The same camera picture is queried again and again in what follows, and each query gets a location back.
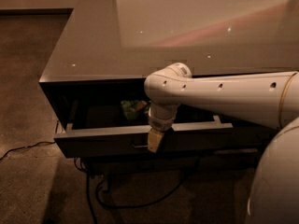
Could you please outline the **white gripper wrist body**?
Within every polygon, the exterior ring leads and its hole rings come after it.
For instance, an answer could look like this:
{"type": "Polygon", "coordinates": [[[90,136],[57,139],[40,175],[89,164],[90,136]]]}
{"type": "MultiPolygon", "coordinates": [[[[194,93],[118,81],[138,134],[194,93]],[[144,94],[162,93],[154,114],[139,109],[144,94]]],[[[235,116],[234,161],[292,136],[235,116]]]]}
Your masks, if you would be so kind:
{"type": "Polygon", "coordinates": [[[149,108],[149,125],[156,131],[169,130],[176,118],[178,105],[151,103],[149,108]]]}

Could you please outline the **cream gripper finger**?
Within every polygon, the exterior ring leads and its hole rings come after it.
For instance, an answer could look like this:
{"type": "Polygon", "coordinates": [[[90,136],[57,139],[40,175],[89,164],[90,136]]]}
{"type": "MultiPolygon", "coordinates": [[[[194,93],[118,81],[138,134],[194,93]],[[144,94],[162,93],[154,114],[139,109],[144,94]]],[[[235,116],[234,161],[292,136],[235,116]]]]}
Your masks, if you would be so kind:
{"type": "Polygon", "coordinates": [[[148,134],[148,150],[151,152],[157,152],[163,138],[163,132],[151,128],[148,134]]]}

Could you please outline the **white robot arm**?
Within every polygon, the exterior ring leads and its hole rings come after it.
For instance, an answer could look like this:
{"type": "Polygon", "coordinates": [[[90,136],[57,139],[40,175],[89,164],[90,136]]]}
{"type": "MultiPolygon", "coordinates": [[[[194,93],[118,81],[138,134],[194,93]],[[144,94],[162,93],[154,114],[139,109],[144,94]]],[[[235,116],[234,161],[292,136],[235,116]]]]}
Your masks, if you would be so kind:
{"type": "Polygon", "coordinates": [[[178,107],[188,105],[265,127],[286,130],[299,119],[299,73],[278,72],[194,78],[184,63],[147,76],[150,99],[148,150],[160,147],[178,107]]]}

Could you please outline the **white robot base shell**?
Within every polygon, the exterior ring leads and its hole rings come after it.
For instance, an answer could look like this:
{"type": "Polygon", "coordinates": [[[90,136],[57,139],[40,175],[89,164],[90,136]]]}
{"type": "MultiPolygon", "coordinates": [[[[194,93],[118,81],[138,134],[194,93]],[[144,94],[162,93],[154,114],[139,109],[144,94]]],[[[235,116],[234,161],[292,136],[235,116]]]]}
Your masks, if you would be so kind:
{"type": "Polygon", "coordinates": [[[299,224],[299,119],[284,127],[264,151],[245,224],[299,224]]]}

